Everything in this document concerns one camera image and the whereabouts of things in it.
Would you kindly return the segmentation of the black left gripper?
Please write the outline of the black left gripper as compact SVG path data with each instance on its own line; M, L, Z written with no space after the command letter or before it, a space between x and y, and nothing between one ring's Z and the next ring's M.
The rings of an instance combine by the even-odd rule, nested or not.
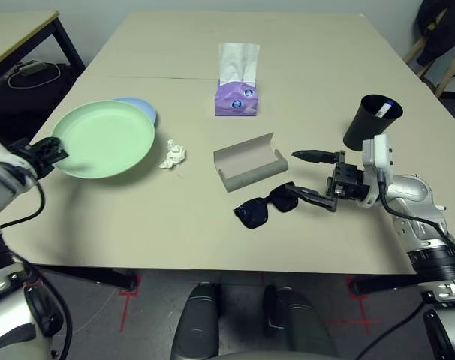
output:
M26 160L34 169L38 179L53 171L51 162L59 162L68 157L62 141L58 137L47 137L31 145L26 138L19 139L8 146L13 154Z

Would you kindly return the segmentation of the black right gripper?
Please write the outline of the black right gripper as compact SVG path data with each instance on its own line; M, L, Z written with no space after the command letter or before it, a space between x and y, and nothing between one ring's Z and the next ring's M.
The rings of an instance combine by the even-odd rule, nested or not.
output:
M333 173L327 178L326 196L317 191L295 185L285 185L285 189L296 195L306 203L321 207L328 211L335 211L337 201L364 200L366 185L363 183L363 171L355 165L345 162L345 152L328 152L320 150L302 150L291 154L293 157L310 163L332 163L335 165Z

